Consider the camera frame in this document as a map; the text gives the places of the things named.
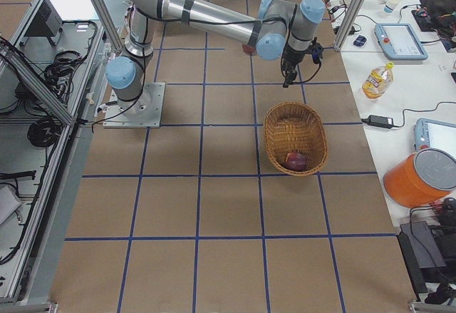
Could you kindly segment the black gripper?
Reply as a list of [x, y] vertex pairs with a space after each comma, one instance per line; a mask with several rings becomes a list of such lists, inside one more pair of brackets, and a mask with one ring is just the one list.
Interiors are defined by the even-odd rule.
[[288, 88], [296, 80], [297, 66], [303, 61], [305, 55], [306, 51], [284, 49], [281, 56], [281, 72], [284, 77], [283, 88]]

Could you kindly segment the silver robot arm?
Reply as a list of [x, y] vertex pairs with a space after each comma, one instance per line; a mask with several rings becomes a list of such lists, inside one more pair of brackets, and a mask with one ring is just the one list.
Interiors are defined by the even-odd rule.
[[264, 60], [281, 61], [284, 85], [294, 84], [296, 67], [306, 55], [321, 65], [323, 49], [316, 39], [326, 6], [322, 0], [261, 0], [253, 18], [204, 0], [131, 0], [133, 18], [119, 57], [105, 69], [121, 113], [143, 114], [152, 96], [145, 89], [145, 69], [153, 55], [152, 25], [178, 22], [240, 42]]

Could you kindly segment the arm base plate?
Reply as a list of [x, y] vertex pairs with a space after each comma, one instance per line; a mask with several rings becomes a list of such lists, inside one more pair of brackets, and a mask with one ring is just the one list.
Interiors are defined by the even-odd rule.
[[165, 85], [165, 82], [146, 83], [138, 102], [126, 112], [129, 105], [118, 101], [115, 91], [112, 90], [110, 100], [115, 101], [115, 104], [106, 109], [106, 120], [102, 122], [103, 126], [105, 128], [159, 128]]

